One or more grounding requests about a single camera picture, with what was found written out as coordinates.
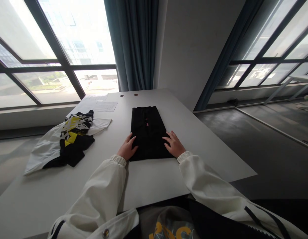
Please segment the metal table leg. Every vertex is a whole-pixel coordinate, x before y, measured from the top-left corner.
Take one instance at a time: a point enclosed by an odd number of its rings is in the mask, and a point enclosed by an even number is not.
[[[295,93],[295,95],[293,95],[289,101],[294,100],[299,94],[301,94],[303,91],[305,91],[308,88],[308,84],[306,86],[304,86],[301,90],[299,90],[298,92]]]
[[[293,78],[288,79],[283,85],[281,85],[279,88],[277,88],[277,90],[269,98],[267,98],[267,100],[263,104],[266,105],[270,100],[273,99],[273,97],[275,97],[292,80],[293,80]]]

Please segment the white jacket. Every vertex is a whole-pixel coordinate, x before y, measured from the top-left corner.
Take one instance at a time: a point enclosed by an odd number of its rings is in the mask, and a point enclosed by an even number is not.
[[[221,179],[199,156],[186,151],[177,160],[183,180],[196,201],[224,217],[263,231],[244,210],[247,206],[266,228],[283,238],[267,213]],[[52,238],[56,231],[58,239],[103,238],[106,229],[109,239],[124,238],[137,226],[139,216],[136,209],[117,216],[126,178],[125,165],[126,161],[118,155],[105,160],[87,181],[78,200],[56,220],[48,238]],[[287,220],[271,214],[284,224],[291,238],[308,238]]]

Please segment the yellow graphic print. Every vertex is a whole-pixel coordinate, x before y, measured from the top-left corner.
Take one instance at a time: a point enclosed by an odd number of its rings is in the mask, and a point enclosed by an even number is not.
[[[77,138],[78,134],[69,132],[70,137],[68,140],[64,141],[65,146],[68,146],[70,143],[74,143],[75,139]]]
[[[73,116],[65,123],[65,126],[67,126],[67,130],[70,131],[74,129],[76,126],[78,126],[78,122],[80,121],[81,117]]]
[[[169,238],[169,239],[182,239],[182,236],[181,234],[184,232],[186,233],[187,235],[190,235],[191,234],[191,229],[188,228],[188,227],[180,227],[177,229],[176,231],[176,238],[174,236],[174,234],[167,228],[165,227],[164,225],[162,225],[160,222],[157,222],[156,223],[156,228],[155,228],[155,233],[151,233],[148,235],[148,238],[149,239],[154,239],[154,236],[156,234],[160,234],[161,232],[163,232],[164,234],[164,237],[163,238]]]

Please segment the window frame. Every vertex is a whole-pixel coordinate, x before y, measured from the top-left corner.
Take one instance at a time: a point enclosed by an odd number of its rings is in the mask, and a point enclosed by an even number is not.
[[[229,65],[244,65],[249,64],[249,67],[243,73],[241,78],[238,80],[236,85],[231,88],[217,88],[215,91],[228,91],[228,90],[237,90],[237,89],[254,89],[254,88],[262,88],[262,87],[270,87],[270,86],[280,86],[281,83],[289,77],[301,64],[308,62],[308,55],[303,59],[286,59],[286,57],[296,48],[296,46],[308,35],[308,27],[299,35],[299,37],[290,45],[290,47],[284,52],[281,57],[263,57],[267,50],[271,47],[271,45],[275,42],[275,40],[279,37],[288,23],[292,20],[292,18],[296,15],[296,13],[301,9],[304,5],[306,0],[297,0],[290,11],[287,13],[285,18],[273,32],[269,40],[266,44],[262,47],[258,55],[253,60],[231,60]],[[262,85],[264,81],[269,77],[269,75],[280,65],[283,63],[297,63],[295,67],[293,67],[277,84],[272,85]],[[276,64],[267,74],[266,76],[260,81],[260,83],[256,86],[247,86],[247,87],[240,87],[243,81],[247,78],[249,73],[253,70],[253,68],[257,64]]]
[[[78,102],[62,102],[54,104],[43,104],[17,77],[14,73],[27,73],[27,72],[50,72],[50,71],[64,71],[68,76],[71,84],[73,85],[76,93],[82,100],[86,95],[81,87],[75,70],[113,70],[116,69],[116,64],[98,64],[98,65],[71,65],[70,59],[68,59],[66,53],[63,51],[61,43],[58,41],[52,27],[49,24],[47,17],[45,16],[38,0],[24,0],[25,4],[29,8],[32,16],[37,22],[44,37],[48,41],[52,51],[57,59],[55,60],[23,60],[21,59],[1,38],[0,44],[7,49],[20,63],[22,64],[46,64],[46,63],[59,63],[61,66],[35,66],[35,67],[7,67],[0,60],[0,73],[5,73],[26,95],[28,95],[33,101],[34,105],[20,106],[20,107],[6,107],[0,108],[1,110],[10,109],[22,109],[34,106],[54,106],[54,105],[67,105],[76,104]]]

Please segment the white wall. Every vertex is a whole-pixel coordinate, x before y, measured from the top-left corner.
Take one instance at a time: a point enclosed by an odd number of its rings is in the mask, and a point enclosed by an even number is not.
[[[288,85],[283,90],[281,90],[278,96],[292,96],[297,91],[302,89],[306,84],[296,84],[296,85]],[[240,89],[240,90],[232,90],[232,91],[215,91],[208,104],[217,104],[217,103],[224,103],[228,100],[238,99],[242,100],[253,100],[253,99],[261,99],[261,98],[268,98],[278,86],[271,86],[271,87],[263,87],[258,89]]]
[[[0,130],[57,125],[76,105],[0,111]]]
[[[166,11],[166,21],[165,26],[159,23],[157,32],[154,88],[168,88],[193,111],[244,2],[163,2],[159,16]]]
[[[164,43],[167,3],[168,3],[168,0],[160,0],[159,5],[158,5],[157,36],[156,36],[156,52],[155,52],[155,69],[154,69],[153,89],[158,89],[161,56],[162,56],[163,43]]]

